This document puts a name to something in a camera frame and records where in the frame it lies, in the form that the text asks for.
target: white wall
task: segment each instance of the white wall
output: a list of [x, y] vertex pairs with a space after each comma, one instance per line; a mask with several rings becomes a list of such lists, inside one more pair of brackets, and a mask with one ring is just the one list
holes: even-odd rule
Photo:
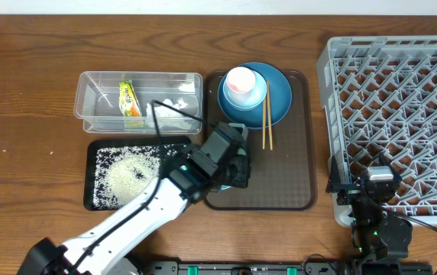
[[0, 14], [437, 15], [437, 0], [0, 0]]

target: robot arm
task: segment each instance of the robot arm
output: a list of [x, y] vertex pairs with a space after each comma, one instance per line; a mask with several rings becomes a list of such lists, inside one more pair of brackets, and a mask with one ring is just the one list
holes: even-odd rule
[[[155, 178], [142, 194], [100, 225], [59, 247], [48, 239], [33, 246], [18, 274], [107, 274], [152, 231], [174, 220], [209, 191], [221, 185], [247, 187], [247, 135], [244, 125], [219, 123], [203, 146], [188, 147], [189, 157], [166, 160], [160, 181]], [[80, 261], [86, 250], [90, 253]]]
[[353, 223], [352, 243], [360, 257], [345, 265], [344, 273], [352, 274], [432, 274], [430, 265], [400, 263], [409, 256], [412, 225], [406, 219], [388, 213], [380, 205], [395, 196], [402, 178], [383, 154], [377, 167], [367, 168], [352, 184], [342, 183], [335, 157], [327, 193], [337, 193], [338, 205], [350, 205]]
[[[90, 244], [121, 220], [128, 217], [143, 202], [147, 201], [154, 188], [156, 188], [156, 183], [157, 178], [151, 182], [142, 194], [108, 217], [104, 222], [77, 238], [65, 241], [63, 246], [67, 248], [67, 251], [64, 253], [64, 257], [74, 265]], [[181, 190], [169, 179], [161, 180], [159, 190], [149, 206], [105, 238], [86, 257], [77, 270], [80, 273], [107, 274], [117, 262], [150, 233], [161, 225], [174, 220], [185, 210], [188, 200], [182, 198], [180, 193]]]

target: white tissue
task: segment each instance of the white tissue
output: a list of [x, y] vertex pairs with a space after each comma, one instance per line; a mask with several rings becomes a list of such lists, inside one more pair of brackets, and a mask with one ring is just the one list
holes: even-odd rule
[[194, 82], [185, 82], [181, 83], [180, 87], [178, 87], [178, 90], [183, 92], [195, 92], [195, 83]]
[[[181, 110], [182, 108], [185, 108], [188, 103], [185, 103], [183, 101], [183, 99], [178, 99], [178, 102], [176, 104], [173, 104], [173, 102], [171, 101], [171, 99], [164, 99], [163, 101], [164, 104], [172, 106], [173, 108], [176, 108], [178, 110]], [[168, 107], [165, 106], [161, 106], [161, 105], [155, 105], [154, 107], [154, 111], [156, 112], [156, 116], [158, 118], [184, 118], [183, 115], [181, 115], [180, 113], [177, 113], [173, 110], [171, 110]], [[152, 115], [152, 108], [151, 108], [151, 104], [147, 104], [146, 107], [146, 123], [147, 125], [149, 125], [149, 127], [154, 128], [154, 117]], [[186, 121], [179, 121], [179, 120], [174, 120], [174, 121], [166, 121], [166, 120], [159, 120], [158, 121], [159, 124], [159, 129], [162, 129], [164, 127], [175, 127], [175, 128], [179, 128], [179, 129], [183, 129], [183, 130], [189, 130], [191, 129], [191, 124], [189, 122]]]

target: brown tray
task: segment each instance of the brown tray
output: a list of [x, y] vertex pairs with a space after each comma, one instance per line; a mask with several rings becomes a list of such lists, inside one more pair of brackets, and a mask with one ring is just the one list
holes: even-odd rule
[[[288, 114], [273, 126], [274, 149], [263, 150], [262, 130], [250, 130], [251, 178], [246, 189], [230, 188], [209, 193], [205, 203], [217, 210], [303, 211], [317, 200], [316, 162], [310, 119], [309, 85], [302, 73], [282, 71], [292, 87]], [[206, 81], [205, 119], [230, 122], [220, 109], [217, 90], [226, 71], [213, 73]], [[211, 133], [205, 129], [205, 135]]]

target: white cup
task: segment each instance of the white cup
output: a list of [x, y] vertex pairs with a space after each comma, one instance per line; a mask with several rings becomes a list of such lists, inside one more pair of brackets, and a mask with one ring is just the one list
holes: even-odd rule
[[249, 99], [251, 90], [256, 85], [256, 76], [248, 68], [235, 67], [227, 73], [225, 84], [230, 91], [231, 99], [242, 105]]

